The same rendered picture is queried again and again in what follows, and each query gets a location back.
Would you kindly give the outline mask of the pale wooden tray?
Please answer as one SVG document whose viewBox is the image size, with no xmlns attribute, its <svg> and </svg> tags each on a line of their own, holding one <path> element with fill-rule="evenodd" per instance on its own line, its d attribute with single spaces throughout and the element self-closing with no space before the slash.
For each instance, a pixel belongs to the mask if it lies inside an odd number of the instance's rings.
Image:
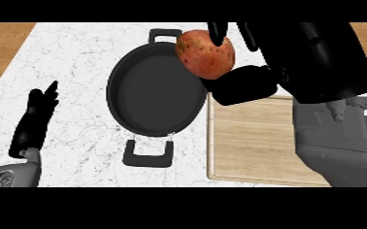
<svg viewBox="0 0 367 229">
<path fill-rule="evenodd" d="M 296 155 L 290 96 L 225 107 L 209 95 L 206 131 L 210 179 L 329 187 Z"/>
</svg>

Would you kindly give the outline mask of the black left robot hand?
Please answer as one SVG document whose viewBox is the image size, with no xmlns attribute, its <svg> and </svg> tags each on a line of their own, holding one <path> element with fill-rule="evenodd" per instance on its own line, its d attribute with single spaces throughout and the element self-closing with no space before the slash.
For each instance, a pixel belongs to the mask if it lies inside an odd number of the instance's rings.
<svg viewBox="0 0 367 229">
<path fill-rule="evenodd" d="M 31 147 L 43 147 L 49 121 L 59 104 L 58 84 L 59 82 L 54 81 L 46 91 L 34 88 L 28 92 L 27 108 L 9 148 L 9 156 L 14 158 L 22 159 L 24 152 Z"/>
</svg>

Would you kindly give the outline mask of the reddish brown sweet potato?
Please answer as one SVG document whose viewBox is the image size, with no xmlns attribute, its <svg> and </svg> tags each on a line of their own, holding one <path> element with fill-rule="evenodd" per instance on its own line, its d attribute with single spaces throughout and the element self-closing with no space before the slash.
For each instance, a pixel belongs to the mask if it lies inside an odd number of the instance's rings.
<svg viewBox="0 0 367 229">
<path fill-rule="evenodd" d="M 234 68 L 236 50 L 228 38 L 218 47 L 206 30 L 187 31 L 175 45 L 178 58 L 190 72 L 203 79 L 216 80 Z"/>
</svg>

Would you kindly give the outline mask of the dark grey two-handled pot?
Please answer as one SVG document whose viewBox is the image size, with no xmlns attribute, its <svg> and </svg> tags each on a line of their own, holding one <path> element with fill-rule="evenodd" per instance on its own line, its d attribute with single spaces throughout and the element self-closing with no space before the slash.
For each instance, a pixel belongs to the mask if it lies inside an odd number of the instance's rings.
<svg viewBox="0 0 367 229">
<path fill-rule="evenodd" d="M 173 140 L 193 123 L 207 89 L 181 63 L 175 44 L 159 36 L 179 37 L 178 29 L 150 31 L 148 44 L 117 62 L 107 86 L 107 102 L 114 120 L 135 135 L 166 138 L 162 155 L 138 155 L 136 141 L 126 141 L 122 162 L 132 167 L 167 168 L 173 159 Z"/>
</svg>

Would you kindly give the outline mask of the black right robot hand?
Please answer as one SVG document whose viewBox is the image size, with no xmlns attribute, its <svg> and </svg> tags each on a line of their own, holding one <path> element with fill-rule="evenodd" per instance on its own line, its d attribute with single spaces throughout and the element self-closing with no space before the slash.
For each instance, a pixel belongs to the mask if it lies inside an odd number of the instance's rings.
<svg viewBox="0 0 367 229">
<path fill-rule="evenodd" d="M 230 106 L 286 89 L 302 104 L 367 93 L 367 55 L 348 22 L 249 21 L 237 24 L 262 66 L 247 65 L 204 80 L 216 102 Z"/>
</svg>

